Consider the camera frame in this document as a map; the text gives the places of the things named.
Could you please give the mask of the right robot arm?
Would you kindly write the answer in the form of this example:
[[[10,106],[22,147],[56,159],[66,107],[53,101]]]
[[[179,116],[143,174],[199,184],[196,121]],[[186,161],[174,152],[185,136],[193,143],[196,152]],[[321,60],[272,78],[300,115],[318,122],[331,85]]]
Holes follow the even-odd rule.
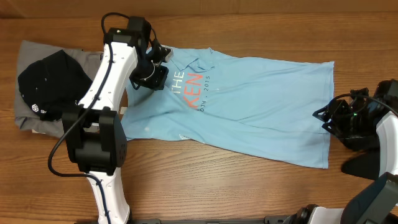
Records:
[[[381,81],[373,96],[369,90],[351,90],[334,97],[313,116],[323,129],[360,155],[347,160],[345,174],[371,180],[345,208],[311,204],[287,217],[284,223],[397,223],[397,80]]]

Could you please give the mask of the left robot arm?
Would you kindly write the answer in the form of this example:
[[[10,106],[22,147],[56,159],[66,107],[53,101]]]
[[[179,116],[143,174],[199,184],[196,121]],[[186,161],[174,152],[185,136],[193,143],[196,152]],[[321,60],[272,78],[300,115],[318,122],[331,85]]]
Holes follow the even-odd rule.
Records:
[[[127,138],[119,118],[125,87],[163,90],[168,74],[164,66],[172,49],[162,46],[151,24],[129,16],[125,29],[102,29],[104,49],[95,79],[85,96],[62,114],[64,134],[54,145],[67,145],[69,159],[88,179],[95,196],[97,223],[132,223],[126,202],[121,167]]]

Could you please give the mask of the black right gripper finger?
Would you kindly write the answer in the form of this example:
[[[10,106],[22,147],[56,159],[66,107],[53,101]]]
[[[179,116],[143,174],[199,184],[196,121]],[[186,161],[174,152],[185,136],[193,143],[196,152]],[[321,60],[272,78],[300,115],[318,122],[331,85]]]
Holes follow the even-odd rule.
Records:
[[[336,136],[338,129],[334,123],[323,123],[322,128],[328,131],[330,134]]]
[[[313,114],[313,117],[319,119],[320,121],[327,123],[330,120],[330,112],[328,110],[328,105],[323,108],[316,110]]]

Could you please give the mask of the light blue printed t-shirt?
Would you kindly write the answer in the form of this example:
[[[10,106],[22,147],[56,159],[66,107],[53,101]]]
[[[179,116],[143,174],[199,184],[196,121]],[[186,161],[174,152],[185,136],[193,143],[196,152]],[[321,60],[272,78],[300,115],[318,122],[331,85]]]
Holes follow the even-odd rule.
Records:
[[[128,139],[192,139],[298,166],[326,169],[330,135],[313,112],[334,94],[333,62],[233,57],[174,49],[163,90],[127,87]]]

